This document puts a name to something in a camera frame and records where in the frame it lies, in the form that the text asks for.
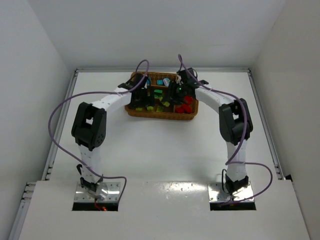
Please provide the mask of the red lego brick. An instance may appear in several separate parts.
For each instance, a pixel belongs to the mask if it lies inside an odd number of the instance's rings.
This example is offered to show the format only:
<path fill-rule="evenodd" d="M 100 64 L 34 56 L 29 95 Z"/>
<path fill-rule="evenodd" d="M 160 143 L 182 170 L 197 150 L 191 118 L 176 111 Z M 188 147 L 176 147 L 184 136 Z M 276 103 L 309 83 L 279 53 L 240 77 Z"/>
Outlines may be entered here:
<path fill-rule="evenodd" d="M 178 114 L 191 114 L 193 109 L 188 104 L 176 105 L 174 107 L 174 112 Z"/>

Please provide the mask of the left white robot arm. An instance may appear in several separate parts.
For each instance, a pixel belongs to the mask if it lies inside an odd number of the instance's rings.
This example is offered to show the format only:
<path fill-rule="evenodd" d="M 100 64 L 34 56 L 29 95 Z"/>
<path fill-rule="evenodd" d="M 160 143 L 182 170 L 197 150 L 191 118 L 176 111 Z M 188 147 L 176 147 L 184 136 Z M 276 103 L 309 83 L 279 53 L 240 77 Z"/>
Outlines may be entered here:
<path fill-rule="evenodd" d="M 137 94 L 142 93 L 142 99 L 148 100 L 147 80 L 146 74 L 134 73 L 127 82 L 118 85 L 105 97 L 79 104 L 71 135 L 80 150 L 80 164 L 77 166 L 80 183 L 89 191 L 97 192 L 98 186 L 107 178 L 100 169 L 101 145 L 107 136 L 107 117 L 132 103 Z"/>

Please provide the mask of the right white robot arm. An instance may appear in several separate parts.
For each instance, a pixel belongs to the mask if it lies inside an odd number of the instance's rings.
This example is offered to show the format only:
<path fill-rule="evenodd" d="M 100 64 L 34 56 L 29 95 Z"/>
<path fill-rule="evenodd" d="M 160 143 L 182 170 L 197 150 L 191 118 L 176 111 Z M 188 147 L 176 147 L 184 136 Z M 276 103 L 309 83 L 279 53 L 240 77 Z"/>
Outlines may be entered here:
<path fill-rule="evenodd" d="M 227 169 L 222 189 L 232 195 L 247 187 L 246 147 L 253 123 L 246 100 L 215 90 L 207 81 L 198 80 L 193 68 L 177 71 L 176 79 L 169 83 L 165 96 L 167 100 L 179 104 L 184 97 L 192 97 L 218 113 L 219 132 L 227 146 Z"/>

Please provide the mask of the green upturned lego brick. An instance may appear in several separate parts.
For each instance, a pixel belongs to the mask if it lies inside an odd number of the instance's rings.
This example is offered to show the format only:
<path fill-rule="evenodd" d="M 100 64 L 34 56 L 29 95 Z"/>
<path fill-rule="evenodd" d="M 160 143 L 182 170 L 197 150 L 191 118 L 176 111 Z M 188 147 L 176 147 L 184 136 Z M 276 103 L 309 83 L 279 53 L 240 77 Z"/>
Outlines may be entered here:
<path fill-rule="evenodd" d="M 154 90 L 154 97 L 156 99 L 159 99 L 163 96 L 163 91 L 161 89 L 155 89 Z"/>

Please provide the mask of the blue lego base piece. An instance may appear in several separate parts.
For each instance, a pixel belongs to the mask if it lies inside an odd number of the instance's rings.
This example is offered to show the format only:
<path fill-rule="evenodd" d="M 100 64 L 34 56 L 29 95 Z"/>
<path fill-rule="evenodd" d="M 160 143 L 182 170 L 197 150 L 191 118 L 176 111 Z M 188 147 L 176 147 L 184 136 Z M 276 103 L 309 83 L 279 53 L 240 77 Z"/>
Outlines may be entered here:
<path fill-rule="evenodd" d="M 162 79 L 157 80 L 156 83 L 157 83 L 157 85 L 163 85 L 163 80 Z"/>

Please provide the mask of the lime green lego piece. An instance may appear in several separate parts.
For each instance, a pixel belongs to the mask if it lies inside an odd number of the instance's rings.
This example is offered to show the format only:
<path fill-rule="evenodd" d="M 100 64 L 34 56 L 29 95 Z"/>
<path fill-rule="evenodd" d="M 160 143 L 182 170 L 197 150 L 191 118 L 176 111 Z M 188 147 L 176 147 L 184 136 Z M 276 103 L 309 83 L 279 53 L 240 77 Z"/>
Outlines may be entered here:
<path fill-rule="evenodd" d="M 165 107 L 169 107 L 170 103 L 168 101 L 162 101 L 161 102 Z"/>

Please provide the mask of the red lego arch piece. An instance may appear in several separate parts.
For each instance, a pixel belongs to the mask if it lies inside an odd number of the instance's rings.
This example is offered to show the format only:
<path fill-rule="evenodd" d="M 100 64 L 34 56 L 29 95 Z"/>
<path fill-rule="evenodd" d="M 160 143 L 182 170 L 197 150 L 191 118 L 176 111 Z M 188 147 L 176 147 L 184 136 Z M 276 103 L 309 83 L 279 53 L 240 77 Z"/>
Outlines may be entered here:
<path fill-rule="evenodd" d="M 193 102 L 193 98 L 191 96 L 185 96 L 184 102 L 188 105 L 190 105 Z"/>

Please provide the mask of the lime small lego brick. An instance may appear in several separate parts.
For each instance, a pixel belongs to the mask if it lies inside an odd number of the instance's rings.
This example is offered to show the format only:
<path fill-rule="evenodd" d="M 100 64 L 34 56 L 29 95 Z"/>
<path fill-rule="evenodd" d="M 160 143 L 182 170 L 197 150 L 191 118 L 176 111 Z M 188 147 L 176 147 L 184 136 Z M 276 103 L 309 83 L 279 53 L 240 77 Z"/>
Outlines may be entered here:
<path fill-rule="evenodd" d="M 164 109 L 164 108 L 163 108 L 162 106 L 158 106 L 157 109 L 156 109 L 156 111 L 161 113 L 161 112 L 163 112 L 163 109 Z"/>

